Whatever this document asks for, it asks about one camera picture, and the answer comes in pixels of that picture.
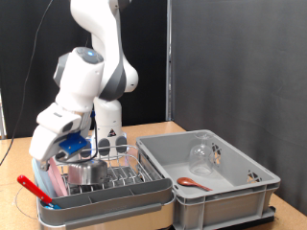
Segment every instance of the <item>red handle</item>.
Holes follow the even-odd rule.
[[[25,187],[27,190],[29,190],[31,193],[33,193],[35,196],[40,198],[45,203],[49,204],[51,203],[52,199],[47,196],[44,192],[42,192],[37,185],[35,185],[30,179],[28,179],[25,175],[19,175],[17,178],[17,181]]]

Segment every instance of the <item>gray wall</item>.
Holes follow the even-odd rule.
[[[307,214],[307,1],[172,2],[175,122],[276,173]]]

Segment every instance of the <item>glass cup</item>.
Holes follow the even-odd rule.
[[[196,175],[210,175],[213,172],[213,150],[208,146],[208,140],[212,139],[214,134],[199,131],[195,136],[201,139],[201,144],[191,149],[189,170]]]

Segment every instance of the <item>table surface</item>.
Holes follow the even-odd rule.
[[[123,130],[128,135],[128,144],[135,145],[138,136],[156,135],[163,133],[182,132],[183,128],[173,122],[149,124],[141,126],[125,126]],[[11,140],[3,140],[0,143],[0,158],[6,153]],[[35,196],[27,190],[20,191],[17,199],[18,207],[29,217],[23,215],[16,207],[16,195],[21,186],[16,178],[24,174],[34,179],[31,160],[28,153],[31,138],[17,138],[14,140],[12,149],[0,167],[0,228],[1,229],[38,229],[36,219]],[[270,206],[276,208],[275,221],[248,230],[300,230],[307,229],[307,218],[287,202],[272,195]]]

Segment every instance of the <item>black backdrop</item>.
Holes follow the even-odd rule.
[[[8,137],[17,121],[35,31],[49,0],[0,2],[0,83]],[[167,0],[133,0],[121,15],[122,43],[139,85],[119,100],[123,126],[165,120]],[[32,136],[35,118],[59,92],[53,82],[58,58],[90,36],[72,18],[69,1],[54,0],[38,34],[27,83],[25,109],[16,137]]]
[[[307,1],[176,0],[172,11],[175,122],[278,175],[276,193],[307,214]]]

